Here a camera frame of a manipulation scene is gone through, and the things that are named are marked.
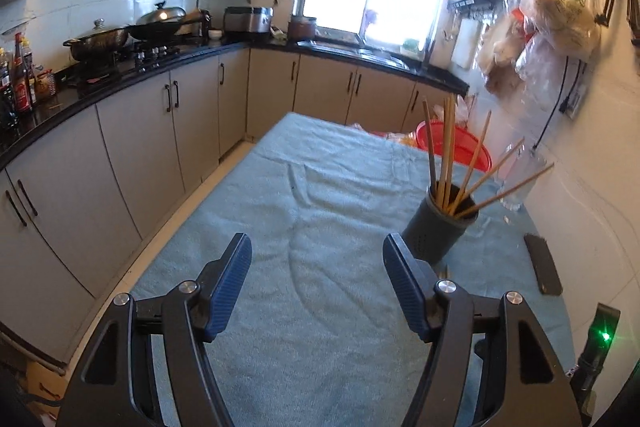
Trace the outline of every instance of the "blue tablecloth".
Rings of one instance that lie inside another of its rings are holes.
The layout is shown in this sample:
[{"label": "blue tablecloth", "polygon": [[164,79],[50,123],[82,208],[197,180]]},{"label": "blue tablecloth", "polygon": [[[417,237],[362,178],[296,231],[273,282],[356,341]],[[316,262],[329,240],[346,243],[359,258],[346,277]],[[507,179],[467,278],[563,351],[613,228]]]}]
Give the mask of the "blue tablecloth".
[{"label": "blue tablecloth", "polygon": [[[456,165],[454,180],[465,169]],[[404,229],[428,178],[424,152],[290,114],[183,224],[132,294],[163,295],[194,279],[245,232],[253,263],[226,331],[207,345],[236,426],[399,426],[429,347],[407,327],[382,243]],[[495,189],[486,183],[477,199]],[[564,301],[540,295],[524,232],[535,232],[526,212],[487,207],[447,254],[450,277],[476,295],[520,291],[567,369],[574,349]],[[177,426],[161,338],[153,346],[164,420]],[[471,355],[458,425],[471,422],[480,370]]]}]

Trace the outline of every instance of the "blue gripper pad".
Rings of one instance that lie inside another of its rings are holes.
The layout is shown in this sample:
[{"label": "blue gripper pad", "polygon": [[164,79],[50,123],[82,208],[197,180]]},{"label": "blue gripper pad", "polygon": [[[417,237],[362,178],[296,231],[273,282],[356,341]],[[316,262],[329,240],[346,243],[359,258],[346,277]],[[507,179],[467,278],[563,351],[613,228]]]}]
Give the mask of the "blue gripper pad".
[{"label": "blue gripper pad", "polygon": [[207,263],[198,285],[198,314],[206,320],[202,325],[202,341],[210,343],[225,330],[251,266],[251,240],[244,233],[236,233],[217,261]]},{"label": "blue gripper pad", "polygon": [[[406,250],[405,255],[402,254],[403,247]],[[382,259],[409,329],[425,342],[430,331],[424,317],[425,295],[412,273],[412,268],[416,271],[419,268],[398,234],[386,236],[382,246]]]}]

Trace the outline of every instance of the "metal screw cap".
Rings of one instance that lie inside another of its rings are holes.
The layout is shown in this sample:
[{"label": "metal screw cap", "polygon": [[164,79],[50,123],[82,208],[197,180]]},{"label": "metal screw cap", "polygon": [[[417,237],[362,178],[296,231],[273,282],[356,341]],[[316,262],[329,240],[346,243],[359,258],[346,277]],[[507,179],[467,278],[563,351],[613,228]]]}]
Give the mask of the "metal screw cap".
[{"label": "metal screw cap", "polygon": [[181,293],[193,293],[197,289],[198,283],[195,281],[183,281],[180,283],[180,286],[178,286],[178,290],[180,290]]},{"label": "metal screw cap", "polygon": [[507,293],[507,300],[511,303],[511,304],[520,304],[524,299],[522,298],[522,295],[520,295],[518,292],[508,292]]},{"label": "metal screw cap", "polygon": [[443,293],[453,293],[458,287],[453,281],[445,279],[444,281],[438,282],[438,288]]},{"label": "metal screw cap", "polygon": [[128,293],[118,293],[113,298],[113,303],[116,306],[124,306],[128,302],[129,302],[129,294]]}]

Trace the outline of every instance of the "black countertop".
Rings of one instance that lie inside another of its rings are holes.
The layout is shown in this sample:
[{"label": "black countertop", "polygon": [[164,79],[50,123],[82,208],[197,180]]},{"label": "black countertop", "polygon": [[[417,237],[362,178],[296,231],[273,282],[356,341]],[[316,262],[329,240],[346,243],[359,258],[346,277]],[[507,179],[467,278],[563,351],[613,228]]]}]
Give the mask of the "black countertop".
[{"label": "black countertop", "polygon": [[260,48],[279,50],[303,55],[316,55],[331,58],[341,62],[348,62],[358,66],[364,66],[373,70],[404,76],[410,80],[416,80],[422,84],[436,87],[454,94],[466,95],[468,84],[454,76],[452,73],[434,66],[428,69],[411,68],[403,70],[392,66],[384,66],[357,57],[346,57],[338,53],[314,50],[313,48],[299,46],[295,43],[279,41],[268,42],[210,42],[206,45],[187,44],[180,46],[180,54],[170,60],[165,60],[159,67],[148,71],[137,71],[133,61],[123,62],[118,65],[122,71],[122,77],[117,82],[106,84],[91,94],[81,96],[74,87],[61,86],[58,93],[36,106],[35,110],[27,115],[20,116],[17,127],[11,131],[0,130],[0,169],[4,169],[22,151],[27,149],[37,139],[47,134],[53,128],[59,126],[65,120],[94,105],[100,100],[111,96],[127,87],[133,86],[165,71],[187,65],[191,62],[202,60],[244,48]]}]

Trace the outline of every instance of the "kitchen cabinet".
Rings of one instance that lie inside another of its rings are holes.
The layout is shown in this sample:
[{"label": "kitchen cabinet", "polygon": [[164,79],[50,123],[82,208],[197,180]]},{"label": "kitchen cabinet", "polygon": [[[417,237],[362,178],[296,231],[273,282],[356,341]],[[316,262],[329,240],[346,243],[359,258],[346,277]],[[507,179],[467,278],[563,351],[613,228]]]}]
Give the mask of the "kitchen cabinet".
[{"label": "kitchen cabinet", "polygon": [[357,69],[346,62],[302,55],[293,110],[344,125]]},{"label": "kitchen cabinet", "polygon": [[94,298],[29,221],[4,171],[0,237],[0,322],[36,349],[68,362]]},{"label": "kitchen cabinet", "polygon": [[426,86],[425,84],[415,83],[414,94],[411,103],[407,109],[404,123],[402,124],[402,132],[414,132],[421,121],[424,121],[424,110],[422,109],[422,99],[426,97],[431,111],[431,118],[435,118],[433,111],[434,105],[444,107],[444,99],[447,93],[436,89],[435,87]]},{"label": "kitchen cabinet", "polygon": [[175,142],[182,181],[191,194],[218,166],[218,58],[170,73]]},{"label": "kitchen cabinet", "polygon": [[172,118],[169,73],[98,102],[98,117],[116,180],[145,238],[184,195]]},{"label": "kitchen cabinet", "polygon": [[293,110],[300,55],[251,50],[246,133],[260,139]]},{"label": "kitchen cabinet", "polygon": [[6,168],[25,214],[95,297],[140,244],[102,142],[95,106],[56,127]]},{"label": "kitchen cabinet", "polygon": [[244,138],[246,130],[249,50],[220,55],[219,60],[218,120],[223,156]]},{"label": "kitchen cabinet", "polygon": [[402,76],[358,68],[347,125],[359,123],[369,132],[400,132],[414,85]]}]

